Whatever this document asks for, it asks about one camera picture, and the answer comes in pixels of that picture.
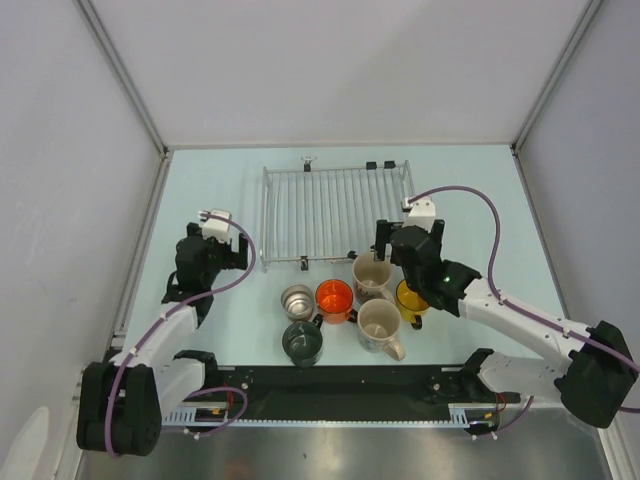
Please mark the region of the beige mug coral print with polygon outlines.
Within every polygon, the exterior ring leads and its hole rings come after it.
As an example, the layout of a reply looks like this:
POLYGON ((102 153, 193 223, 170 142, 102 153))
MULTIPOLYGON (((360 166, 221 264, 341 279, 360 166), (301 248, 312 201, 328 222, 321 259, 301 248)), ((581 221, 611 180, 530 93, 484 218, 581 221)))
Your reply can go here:
POLYGON ((379 260, 374 252, 358 255, 352 264, 353 287, 360 304, 373 299, 394 302, 394 295, 389 289, 391 279, 390 261, 379 260))

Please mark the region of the yellow mug black handle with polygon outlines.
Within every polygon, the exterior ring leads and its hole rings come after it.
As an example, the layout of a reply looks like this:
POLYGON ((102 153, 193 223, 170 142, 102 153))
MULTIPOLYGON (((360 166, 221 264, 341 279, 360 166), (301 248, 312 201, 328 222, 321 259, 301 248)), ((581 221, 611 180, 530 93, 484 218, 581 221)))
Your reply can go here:
POLYGON ((429 309, 429 304, 411 290, 405 280, 402 280, 396 287, 395 302, 402 319, 408 322, 414 330, 421 330, 423 316, 429 309))

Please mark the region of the beige mug blue print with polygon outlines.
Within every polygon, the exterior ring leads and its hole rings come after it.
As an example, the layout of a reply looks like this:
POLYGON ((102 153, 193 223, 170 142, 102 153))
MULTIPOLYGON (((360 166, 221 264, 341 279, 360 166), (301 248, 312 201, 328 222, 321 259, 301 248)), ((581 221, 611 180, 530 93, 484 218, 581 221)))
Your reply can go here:
POLYGON ((367 301, 358 311, 358 340, 369 353, 386 353, 395 361, 406 356, 398 340, 402 317, 394 304, 384 299, 367 301))

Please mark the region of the orange mug black handle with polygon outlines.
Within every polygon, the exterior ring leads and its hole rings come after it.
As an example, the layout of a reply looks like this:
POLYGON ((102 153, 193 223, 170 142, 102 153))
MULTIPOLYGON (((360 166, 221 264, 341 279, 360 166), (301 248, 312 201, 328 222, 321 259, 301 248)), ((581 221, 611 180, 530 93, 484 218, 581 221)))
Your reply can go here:
POLYGON ((329 279, 322 282, 315 291, 315 302, 325 323, 338 325, 357 322, 354 293, 342 280, 329 279))

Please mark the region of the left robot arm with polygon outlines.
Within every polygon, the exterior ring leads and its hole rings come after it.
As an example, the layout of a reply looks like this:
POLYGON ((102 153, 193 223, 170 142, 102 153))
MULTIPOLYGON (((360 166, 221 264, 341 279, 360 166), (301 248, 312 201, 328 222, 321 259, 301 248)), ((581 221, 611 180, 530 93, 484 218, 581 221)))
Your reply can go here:
POLYGON ((202 211, 176 245, 158 319, 128 349, 83 371, 76 443, 84 451, 114 457, 146 456, 158 442, 163 419, 195 395, 207 400, 226 391, 214 354, 187 349, 204 322, 223 270, 249 275, 255 246, 224 210, 202 211))

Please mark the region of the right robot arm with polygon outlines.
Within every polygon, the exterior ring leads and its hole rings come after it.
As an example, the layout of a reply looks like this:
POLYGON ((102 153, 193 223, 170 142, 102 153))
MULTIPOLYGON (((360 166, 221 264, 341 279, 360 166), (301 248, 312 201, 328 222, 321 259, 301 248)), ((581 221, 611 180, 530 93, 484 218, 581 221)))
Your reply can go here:
POLYGON ((595 326, 535 313, 502 295, 478 271, 441 257, 444 221, 426 230, 379 220, 377 258, 391 255, 410 291, 428 306, 488 326, 536 353, 511 358, 478 350, 479 365, 463 373, 461 388, 473 401, 514 392, 560 402, 573 416, 608 428, 639 376, 622 332, 601 321, 595 326))

